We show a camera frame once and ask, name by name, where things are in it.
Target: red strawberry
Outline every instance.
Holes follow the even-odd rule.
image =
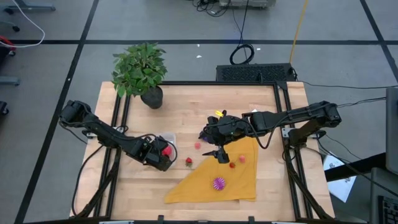
[[[192,159],[188,157],[188,158],[185,160],[185,165],[186,165],[187,167],[191,167],[191,166],[192,166]]]

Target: clear plastic container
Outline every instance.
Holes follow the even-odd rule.
[[[172,148],[172,153],[169,155],[169,157],[170,157],[170,160],[173,161],[175,159],[175,150],[178,150],[175,134],[174,133],[156,133],[155,135],[162,136],[165,140],[174,144],[175,149],[172,145],[169,144],[169,146]]]

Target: potted plant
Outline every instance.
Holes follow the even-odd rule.
[[[134,45],[124,53],[114,54],[115,69],[112,72],[114,89],[120,97],[139,95],[152,109],[162,106],[163,91],[158,86],[167,72],[160,56],[165,53],[156,44]]]

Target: black floor stripe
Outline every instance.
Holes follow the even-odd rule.
[[[21,205],[19,207],[18,214],[17,214],[17,217],[15,219],[15,223],[23,223],[24,222],[27,210],[29,208],[30,201],[32,200],[32,196],[33,196],[34,190],[35,190],[36,185],[37,185],[37,181],[39,180],[40,173],[41,173],[41,171],[43,169],[44,160],[45,160],[45,158],[47,156],[47,153],[49,151],[50,143],[51,143],[51,140],[53,138],[53,135],[54,135],[54,132],[55,132],[55,128],[57,127],[58,115],[60,114],[60,112],[62,110],[62,107],[63,107],[63,104],[65,102],[65,99],[67,97],[68,90],[69,90],[70,84],[72,82],[72,78],[73,78],[73,75],[75,73],[76,66],[78,64],[78,61],[79,61],[79,58],[80,58],[80,55],[81,55],[81,51],[83,50],[83,46],[85,44],[85,40],[87,38],[87,34],[88,34],[89,29],[90,29],[90,25],[91,25],[91,23],[93,21],[94,14],[95,14],[96,8],[98,6],[98,1],[99,0],[94,0],[93,1],[93,5],[92,5],[92,7],[90,9],[90,13],[88,14],[88,18],[87,18],[87,21],[86,21],[86,24],[85,24],[85,28],[83,29],[83,33],[81,34],[81,37],[80,37],[80,40],[79,40],[79,43],[78,43],[78,47],[77,47],[76,52],[75,52],[75,56],[73,57],[72,63],[71,63],[70,68],[69,68],[68,75],[67,75],[67,77],[65,79],[65,83],[63,84],[63,88],[62,88],[62,92],[61,92],[60,98],[58,99],[58,103],[57,103],[57,106],[55,108],[54,114],[52,116],[49,129],[47,131],[47,134],[45,135],[44,143],[43,143],[43,146],[42,146],[42,148],[40,150],[39,158],[37,159],[37,162],[36,162],[36,165],[34,167],[32,176],[30,177],[30,181],[29,181],[27,189],[25,191],[24,198],[22,199],[22,203],[21,203]]]
[[[11,40],[14,44],[35,44],[39,40]],[[85,44],[134,45],[144,42],[158,44],[238,44],[239,40],[86,40]],[[298,40],[297,45],[378,45],[378,40]],[[79,40],[45,40],[42,44],[79,44]],[[293,40],[244,40],[244,44],[291,45]],[[387,44],[398,45],[398,40]]]
[[[371,26],[372,26],[372,28],[373,28],[373,31],[374,31],[375,35],[376,35],[378,41],[380,41],[381,49],[383,50],[384,55],[386,56],[386,59],[387,59],[387,61],[388,61],[388,64],[389,64],[390,67],[391,67],[392,73],[394,74],[396,80],[398,81],[398,68],[397,68],[397,64],[396,64],[394,58],[392,57],[390,50],[388,49],[387,42],[384,41],[384,38],[383,38],[383,36],[382,36],[382,34],[381,34],[381,32],[380,32],[380,30],[379,30],[377,24],[376,24],[376,21],[374,20],[374,18],[373,18],[373,16],[372,16],[372,13],[371,13],[371,10],[370,10],[368,4],[366,3],[365,0],[360,0],[360,1],[361,1],[361,4],[362,4],[363,9],[364,9],[364,11],[365,11],[365,14],[366,14],[366,16],[368,17],[369,22],[370,22],[370,24],[371,24]],[[393,43],[396,44],[397,41],[389,41],[389,43],[390,43],[390,44],[393,44]]]

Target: white cable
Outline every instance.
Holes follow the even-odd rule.
[[[24,46],[13,46],[13,45],[5,44],[5,43],[3,43],[3,42],[1,42],[1,41],[0,41],[0,44],[2,44],[2,45],[4,45],[4,46],[7,46],[7,47],[16,47],[16,48],[24,48],[24,47],[34,47],[34,46],[38,46],[38,45],[41,44],[41,43],[43,42],[43,40],[44,40],[44,37],[45,37],[45,32],[44,32],[44,30],[42,30],[42,28],[40,28],[38,25],[36,25],[36,23],[34,23],[31,19],[29,19],[29,18],[25,15],[24,12],[22,12],[22,9],[19,7],[18,3],[15,2],[15,0],[12,0],[12,1],[13,1],[13,3],[18,7],[18,9],[19,9],[20,12],[22,13],[22,15],[24,15],[24,17],[25,17],[29,22],[31,22],[31,23],[32,23],[33,25],[35,25],[40,31],[42,31],[43,37],[42,37],[42,39],[40,40],[40,42],[37,43],[37,44],[30,44],[30,45],[24,45]]]

